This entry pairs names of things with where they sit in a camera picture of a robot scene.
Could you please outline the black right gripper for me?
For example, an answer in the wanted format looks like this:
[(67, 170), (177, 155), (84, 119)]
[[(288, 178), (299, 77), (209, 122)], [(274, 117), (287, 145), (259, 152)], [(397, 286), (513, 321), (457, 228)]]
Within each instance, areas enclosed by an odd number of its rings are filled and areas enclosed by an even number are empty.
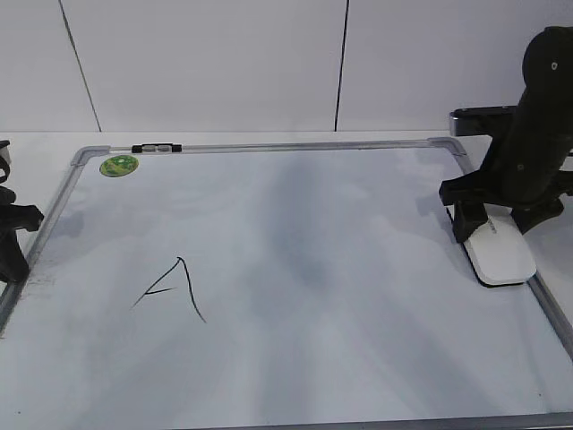
[(453, 233), (464, 243), (488, 220), (483, 203), (508, 206), (525, 234), (564, 211), (541, 202), (572, 149), (572, 29), (547, 27), (529, 42), (521, 66), (525, 88), (515, 106), (459, 108), (450, 129), (459, 137), (488, 135), (481, 166), (440, 186), (454, 204)]

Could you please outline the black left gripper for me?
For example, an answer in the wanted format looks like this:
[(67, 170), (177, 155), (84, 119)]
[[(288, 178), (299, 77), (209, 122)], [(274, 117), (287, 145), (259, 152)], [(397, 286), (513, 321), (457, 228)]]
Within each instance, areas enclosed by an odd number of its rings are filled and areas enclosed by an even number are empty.
[(35, 205), (17, 205), (14, 191), (1, 187), (1, 281), (21, 282), (30, 273), (15, 230), (38, 231), (44, 215)]

